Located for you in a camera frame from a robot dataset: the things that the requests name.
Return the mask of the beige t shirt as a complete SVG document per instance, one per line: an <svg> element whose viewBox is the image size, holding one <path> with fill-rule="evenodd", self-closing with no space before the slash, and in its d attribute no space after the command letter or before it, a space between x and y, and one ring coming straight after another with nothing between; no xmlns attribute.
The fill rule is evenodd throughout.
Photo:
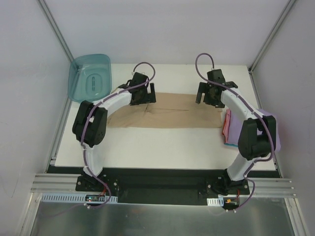
<svg viewBox="0 0 315 236"><path fill-rule="evenodd" d="M112 128L220 128L222 109L197 104L192 94L156 93L156 103L124 106L109 116Z"/></svg>

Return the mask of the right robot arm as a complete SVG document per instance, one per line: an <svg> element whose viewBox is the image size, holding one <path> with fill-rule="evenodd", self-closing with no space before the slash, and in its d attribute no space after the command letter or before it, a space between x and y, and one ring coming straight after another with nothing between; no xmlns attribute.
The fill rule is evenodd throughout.
<svg viewBox="0 0 315 236"><path fill-rule="evenodd" d="M196 103L204 102L216 108L228 107L242 122L238 138L239 153L223 176L213 184L227 194L238 190L239 184L257 162L265 162L276 148L276 119L266 116L252 106L241 94L234 82L227 82L221 69L207 72L205 81L199 84Z"/></svg>

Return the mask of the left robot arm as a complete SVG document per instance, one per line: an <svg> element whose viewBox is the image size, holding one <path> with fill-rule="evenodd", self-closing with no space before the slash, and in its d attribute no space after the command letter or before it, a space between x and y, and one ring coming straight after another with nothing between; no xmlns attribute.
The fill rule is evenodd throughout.
<svg viewBox="0 0 315 236"><path fill-rule="evenodd" d="M99 191L104 186L102 157L97 154L99 145L106 134L109 116L124 106L135 106L156 102L155 87L145 74L134 72L133 78L122 84L118 89L96 102L83 101L79 106L72 133L80 142L83 152L84 172L90 177L87 186Z"/></svg>

